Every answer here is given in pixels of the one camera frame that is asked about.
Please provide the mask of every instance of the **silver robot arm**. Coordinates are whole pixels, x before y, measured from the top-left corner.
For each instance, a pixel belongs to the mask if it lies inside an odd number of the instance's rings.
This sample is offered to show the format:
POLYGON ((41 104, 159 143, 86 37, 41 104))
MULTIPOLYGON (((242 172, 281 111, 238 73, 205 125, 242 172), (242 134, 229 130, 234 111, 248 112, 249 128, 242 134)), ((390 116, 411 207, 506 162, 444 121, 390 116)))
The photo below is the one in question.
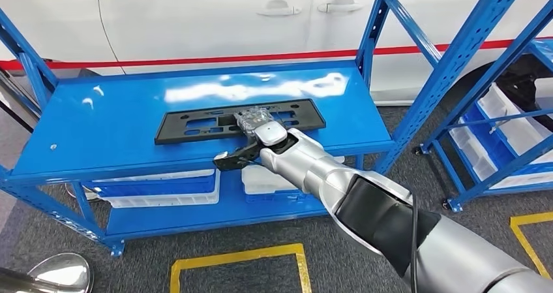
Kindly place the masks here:
MULTIPOLYGON (((372 171, 344 166, 321 144, 276 121, 254 130, 262 164, 316 196, 340 231, 383 255, 410 282, 412 195, 372 171)), ((553 281, 517 262, 467 228, 418 211, 418 291, 425 293, 553 292, 553 281)))

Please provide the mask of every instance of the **black cable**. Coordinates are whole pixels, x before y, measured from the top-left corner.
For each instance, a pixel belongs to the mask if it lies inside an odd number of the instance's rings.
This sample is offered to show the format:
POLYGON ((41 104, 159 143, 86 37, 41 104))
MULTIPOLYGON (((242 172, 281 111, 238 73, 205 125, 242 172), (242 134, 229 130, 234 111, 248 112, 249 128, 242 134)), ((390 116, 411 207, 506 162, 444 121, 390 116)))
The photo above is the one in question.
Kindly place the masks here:
POLYGON ((413 198, 413 226, 411 228, 411 293, 418 292, 417 281, 417 227, 419 225, 419 205, 417 198, 411 192, 413 198))
POLYGON ((3 101, 0 100, 0 109, 4 110, 6 114, 8 114, 11 118, 13 118, 17 123, 19 123, 25 130, 29 131, 29 133, 33 133, 33 128, 31 128, 30 125, 28 125, 25 120, 23 120, 18 114, 16 114, 13 110, 11 110, 8 105, 4 104, 3 101))

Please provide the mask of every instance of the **shelf surface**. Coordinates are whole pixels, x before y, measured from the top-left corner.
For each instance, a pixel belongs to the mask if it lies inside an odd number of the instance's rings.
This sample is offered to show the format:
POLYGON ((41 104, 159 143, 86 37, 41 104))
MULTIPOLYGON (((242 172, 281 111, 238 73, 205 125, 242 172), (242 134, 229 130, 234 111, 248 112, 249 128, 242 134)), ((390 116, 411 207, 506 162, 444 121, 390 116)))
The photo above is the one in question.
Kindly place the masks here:
POLYGON ((530 42, 530 52, 553 72, 553 39, 537 39, 530 42))
POLYGON ((10 178, 59 181, 214 168, 216 154, 243 146, 245 138, 156 146, 166 112, 305 98, 327 123, 306 133, 331 154, 393 145, 353 61, 98 76, 60 82, 10 178))
POLYGON ((221 173, 219 203, 213 205, 112 208, 106 233, 128 239, 327 214, 312 196, 300 202, 248 203, 240 177, 239 170, 221 173))

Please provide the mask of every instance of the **yellow floor marking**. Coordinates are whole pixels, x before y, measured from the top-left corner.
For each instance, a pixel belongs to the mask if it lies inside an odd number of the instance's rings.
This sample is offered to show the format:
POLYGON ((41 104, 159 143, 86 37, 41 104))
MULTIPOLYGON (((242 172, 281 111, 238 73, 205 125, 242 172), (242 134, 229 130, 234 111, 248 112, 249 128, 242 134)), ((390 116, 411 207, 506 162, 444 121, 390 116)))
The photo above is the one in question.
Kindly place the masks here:
POLYGON ((528 256, 530 256, 530 259, 532 259, 532 262, 535 264, 539 274, 542 277, 551 279, 549 272, 547 272, 547 269, 545 269, 545 266, 543 266, 543 263, 530 245, 530 242, 528 242, 526 236, 524 236, 520 229, 520 226, 523 224, 544 223, 547 221, 553 221, 553 211, 549 213, 535 213, 533 215, 511 217, 511 230, 515 233, 515 236, 522 245, 522 248, 524 248, 526 253, 528 253, 528 256))
POLYGON ((302 293, 311 293, 311 282, 309 281, 309 273, 307 272, 307 261, 305 260, 305 252, 301 243, 266 247, 263 249, 253 249, 251 251, 243 251, 236 253, 211 255, 196 258, 179 259, 175 261, 171 267, 171 279, 169 283, 170 293, 180 293, 181 291, 181 270, 217 266, 223 264, 231 264, 233 262, 245 262, 265 257, 275 257, 295 254, 297 261, 297 269, 299 270, 299 281, 301 284, 302 293))

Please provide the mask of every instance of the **red stripe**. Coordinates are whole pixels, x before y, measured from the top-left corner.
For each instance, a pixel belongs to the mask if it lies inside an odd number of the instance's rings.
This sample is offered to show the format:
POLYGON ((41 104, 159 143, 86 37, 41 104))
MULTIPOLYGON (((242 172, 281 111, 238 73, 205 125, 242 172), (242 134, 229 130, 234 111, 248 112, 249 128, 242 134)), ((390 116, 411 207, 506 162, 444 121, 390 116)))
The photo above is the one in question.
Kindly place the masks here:
MULTIPOLYGON (((513 40, 491 40, 484 42, 480 49, 506 48, 513 40)), ((436 48, 443 52, 449 44, 437 44, 436 48)), ((375 55, 416 54, 420 50, 416 46, 383 47, 374 50, 375 55)), ((137 67, 155 65, 185 65, 193 63, 236 63, 243 61, 270 61, 289 59, 314 59, 336 58, 355 56, 357 50, 329 50, 325 52, 305 52, 288 54, 246 55, 230 57, 205 57, 161 60, 135 60, 135 61, 90 61, 90 62, 60 62, 52 61, 47 65, 52 69, 78 69, 78 68, 105 68, 105 67, 137 67)), ((0 68, 4 70, 20 70, 19 61, 0 61, 0 68)))

